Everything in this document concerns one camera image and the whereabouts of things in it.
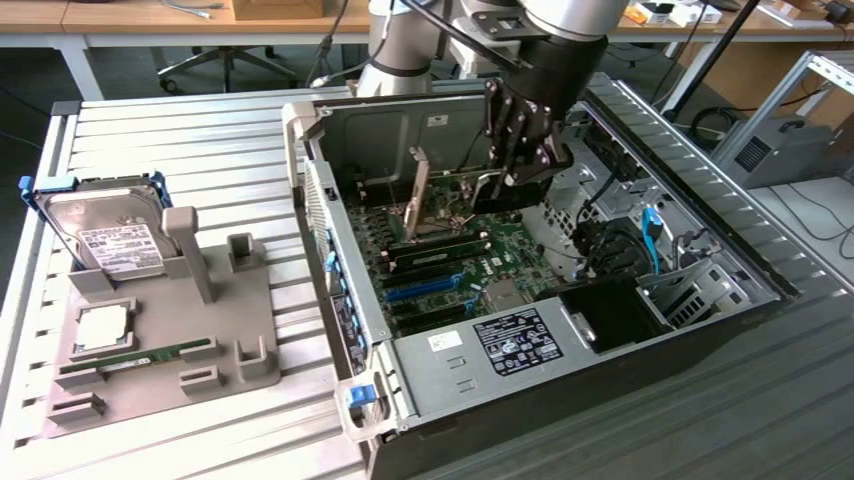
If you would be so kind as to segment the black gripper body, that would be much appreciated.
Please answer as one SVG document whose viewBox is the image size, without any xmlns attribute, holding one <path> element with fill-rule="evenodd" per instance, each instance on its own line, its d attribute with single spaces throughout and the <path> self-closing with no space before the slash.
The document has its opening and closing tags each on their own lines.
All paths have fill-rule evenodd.
<svg viewBox="0 0 854 480">
<path fill-rule="evenodd" d="M 523 40 L 517 59 L 523 66 L 500 74 L 509 91 L 524 100 L 547 107 L 561 119 L 581 94 L 608 46 L 605 36 L 593 41 L 557 36 Z"/>
</svg>

